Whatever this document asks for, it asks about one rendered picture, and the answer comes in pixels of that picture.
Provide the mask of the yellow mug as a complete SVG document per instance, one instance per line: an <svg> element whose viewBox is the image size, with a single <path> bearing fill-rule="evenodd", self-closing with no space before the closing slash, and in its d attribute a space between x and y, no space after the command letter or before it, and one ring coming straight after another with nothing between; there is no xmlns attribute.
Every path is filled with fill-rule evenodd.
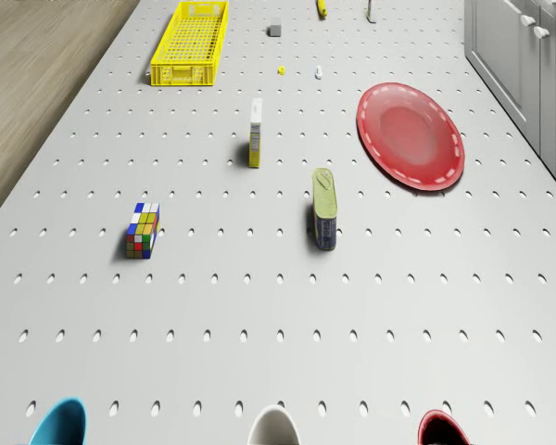
<svg viewBox="0 0 556 445"><path fill-rule="evenodd" d="M255 419L247 445L302 445L297 427L281 405L265 407Z"/></svg>

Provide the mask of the white cabinet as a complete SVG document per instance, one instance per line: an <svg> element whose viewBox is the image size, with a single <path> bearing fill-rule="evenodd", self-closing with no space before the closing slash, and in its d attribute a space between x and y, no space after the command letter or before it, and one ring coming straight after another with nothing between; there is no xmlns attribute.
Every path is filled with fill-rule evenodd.
<svg viewBox="0 0 556 445"><path fill-rule="evenodd" d="M464 0L464 44L556 179L556 0Z"/></svg>

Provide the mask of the blue mug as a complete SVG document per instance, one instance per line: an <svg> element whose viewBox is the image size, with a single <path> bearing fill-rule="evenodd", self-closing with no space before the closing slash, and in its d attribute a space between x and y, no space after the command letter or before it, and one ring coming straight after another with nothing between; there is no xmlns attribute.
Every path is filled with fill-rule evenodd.
<svg viewBox="0 0 556 445"><path fill-rule="evenodd" d="M86 411L82 401L66 398L45 415L29 445L83 445L85 432Z"/></svg>

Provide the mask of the yellow basket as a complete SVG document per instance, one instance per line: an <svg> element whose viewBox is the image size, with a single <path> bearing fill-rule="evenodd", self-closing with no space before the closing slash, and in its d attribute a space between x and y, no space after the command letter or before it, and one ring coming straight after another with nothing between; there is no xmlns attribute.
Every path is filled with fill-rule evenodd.
<svg viewBox="0 0 556 445"><path fill-rule="evenodd" d="M228 11L226 2L179 3L151 58L151 84L214 84Z"/></svg>

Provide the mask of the red plate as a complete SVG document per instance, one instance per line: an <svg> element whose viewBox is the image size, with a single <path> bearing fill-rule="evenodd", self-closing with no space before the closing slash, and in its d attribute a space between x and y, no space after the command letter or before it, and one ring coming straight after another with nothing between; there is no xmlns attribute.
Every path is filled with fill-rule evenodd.
<svg viewBox="0 0 556 445"><path fill-rule="evenodd" d="M462 175L459 130L434 99L407 84L378 83L365 91L357 126L370 157L409 187L439 191Z"/></svg>

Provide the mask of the flat-sided can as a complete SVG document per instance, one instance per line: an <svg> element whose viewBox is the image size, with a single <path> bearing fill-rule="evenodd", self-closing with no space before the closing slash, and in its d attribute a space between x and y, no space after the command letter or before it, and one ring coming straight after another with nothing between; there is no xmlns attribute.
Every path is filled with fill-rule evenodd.
<svg viewBox="0 0 556 445"><path fill-rule="evenodd" d="M337 202L334 176L329 169L316 168L313 181L313 217L317 245L332 250L336 245Z"/></svg>

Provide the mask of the red mug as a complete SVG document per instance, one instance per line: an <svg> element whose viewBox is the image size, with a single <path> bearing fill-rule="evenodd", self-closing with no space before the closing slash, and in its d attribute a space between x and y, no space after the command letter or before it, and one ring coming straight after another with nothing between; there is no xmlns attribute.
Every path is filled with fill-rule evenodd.
<svg viewBox="0 0 556 445"><path fill-rule="evenodd" d="M418 445L473 445L459 424L440 410L428 411L418 428Z"/></svg>

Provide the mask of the puzzle cube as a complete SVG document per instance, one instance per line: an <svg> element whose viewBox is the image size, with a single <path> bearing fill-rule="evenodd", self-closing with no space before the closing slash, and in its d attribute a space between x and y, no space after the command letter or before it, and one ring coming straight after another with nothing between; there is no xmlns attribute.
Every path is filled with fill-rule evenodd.
<svg viewBox="0 0 556 445"><path fill-rule="evenodd" d="M160 222L158 203L139 202L125 234L125 253L129 259L149 259L157 239Z"/></svg>

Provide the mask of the yellow and white box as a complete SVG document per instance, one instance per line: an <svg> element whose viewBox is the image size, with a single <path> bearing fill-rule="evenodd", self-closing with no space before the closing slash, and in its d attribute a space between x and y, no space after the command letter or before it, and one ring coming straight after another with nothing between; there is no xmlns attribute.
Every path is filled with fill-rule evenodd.
<svg viewBox="0 0 556 445"><path fill-rule="evenodd" d="M250 117L249 149L248 149L249 168L259 167L262 104L263 104L263 100L261 98L254 98L252 101L251 117Z"/></svg>

